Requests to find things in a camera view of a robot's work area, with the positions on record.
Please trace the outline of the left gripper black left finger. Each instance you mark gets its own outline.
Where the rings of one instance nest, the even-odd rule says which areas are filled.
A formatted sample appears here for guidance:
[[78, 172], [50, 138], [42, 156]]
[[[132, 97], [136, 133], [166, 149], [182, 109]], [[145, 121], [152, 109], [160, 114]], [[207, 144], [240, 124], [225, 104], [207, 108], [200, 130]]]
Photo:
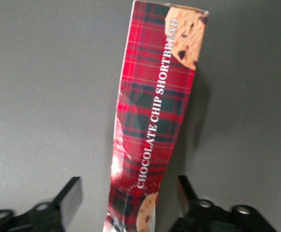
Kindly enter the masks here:
[[21, 215], [1, 209], [0, 232], [65, 232], [82, 201], [82, 179], [72, 177], [53, 200], [38, 203]]

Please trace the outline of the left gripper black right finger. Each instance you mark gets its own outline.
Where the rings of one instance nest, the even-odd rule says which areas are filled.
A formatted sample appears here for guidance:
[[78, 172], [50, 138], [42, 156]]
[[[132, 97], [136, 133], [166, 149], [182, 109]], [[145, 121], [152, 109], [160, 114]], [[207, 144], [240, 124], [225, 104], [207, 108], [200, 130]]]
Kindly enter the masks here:
[[170, 232], [274, 232], [274, 227], [255, 208], [235, 205], [226, 211], [196, 195], [187, 176], [178, 176], [178, 198], [183, 213]]

